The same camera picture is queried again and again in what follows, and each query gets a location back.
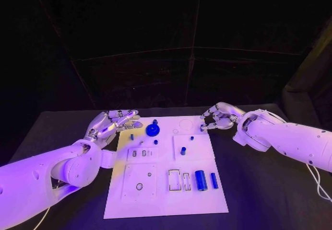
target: dark background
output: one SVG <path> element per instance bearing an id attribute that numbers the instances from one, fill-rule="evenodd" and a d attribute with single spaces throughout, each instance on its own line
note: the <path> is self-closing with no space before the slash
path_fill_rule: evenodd
<path id="1" fill-rule="evenodd" d="M 9 4 L 0 165 L 44 111 L 210 106 L 220 101 L 279 103 L 283 108 L 282 90 L 332 15 L 319 2 Z M 329 129 L 331 70 L 325 66 L 306 91 L 319 124 Z"/>

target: white pegboard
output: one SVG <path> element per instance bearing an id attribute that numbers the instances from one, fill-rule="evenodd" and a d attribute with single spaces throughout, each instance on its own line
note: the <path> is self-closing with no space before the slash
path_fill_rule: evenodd
<path id="1" fill-rule="evenodd" d="M 160 133 L 149 137 L 146 126 L 155 119 Z M 204 120 L 199 116 L 145 117 L 140 122 L 143 128 L 120 133 L 104 218 L 228 212 L 210 135 L 199 128 Z M 181 155 L 184 145 L 186 154 Z M 181 171 L 181 191 L 169 190 L 169 170 Z M 202 192 L 197 186 L 197 170 L 205 171 L 208 190 Z M 212 186 L 211 173 L 217 175 L 218 189 Z M 189 191 L 185 191 L 185 184 L 191 185 Z"/>

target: dark tabletop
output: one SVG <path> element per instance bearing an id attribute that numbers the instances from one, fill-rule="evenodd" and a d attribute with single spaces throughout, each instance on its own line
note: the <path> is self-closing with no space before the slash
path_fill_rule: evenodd
<path id="1" fill-rule="evenodd" d="M 240 108 L 244 111 L 267 109 L 286 119 L 274 104 Z M 201 115 L 207 109 L 152 108 L 139 109 L 139 113 L 145 117 Z M 12 162 L 71 145 L 84 137 L 87 126 L 100 112 L 44 112 Z M 332 203 L 316 194 L 316 183 L 306 165 L 273 148 L 259 152 L 248 146 L 243 147 L 233 141 L 234 134 L 236 127 L 210 130 L 230 213 L 103 219 L 113 170 L 101 168 L 91 185 L 51 207 L 39 229 L 332 229 Z M 106 149 L 116 150 L 117 141 L 119 137 Z M 324 188 L 332 195 L 332 177 L 319 171 Z M 12 229 L 33 229 L 44 213 Z"/>

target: robotic hand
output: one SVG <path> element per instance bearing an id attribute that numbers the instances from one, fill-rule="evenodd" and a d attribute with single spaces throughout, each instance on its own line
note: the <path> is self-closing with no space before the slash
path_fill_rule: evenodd
<path id="1" fill-rule="evenodd" d="M 94 181 L 100 167 L 113 168 L 116 152 L 101 150 L 116 133 L 143 124 L 137 110 L 103 112 L 84 139 L 71 146 L 0 167 L 0 229 L 18 225 Z M 65 185 L 52 186 L 51 178 Z"/>
<path id="2" fill-rule="evenodd" d="M 202 129 L 228 129 L 237 123 L 233 139 L 240 145 L 263 152 L 273 146 L 285 156 L 332 172 L 332 132 L 287 123 L 267 110 L 246 113 L 223 102 L 208 109 L 201 119 L 211 114 L 215 122 Z"/>

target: rectangular slot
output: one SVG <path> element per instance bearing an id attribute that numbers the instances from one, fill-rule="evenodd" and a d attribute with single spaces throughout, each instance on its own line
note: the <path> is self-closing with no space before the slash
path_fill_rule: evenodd
<path id="1" fill-rule="evenodd" d="M 181 183 L 181 170 L 173 169 L 168 171 L 168 180 L 169 180 L 169 190 L 181 191 L 182 183 Z"/>
<path id="2" fill-rule="evenodd" d="M 185 191 L 191 191 L 191 180 L 189 180 L 189 173 L 184 173 L 184 186 L 185 186 Z"/>

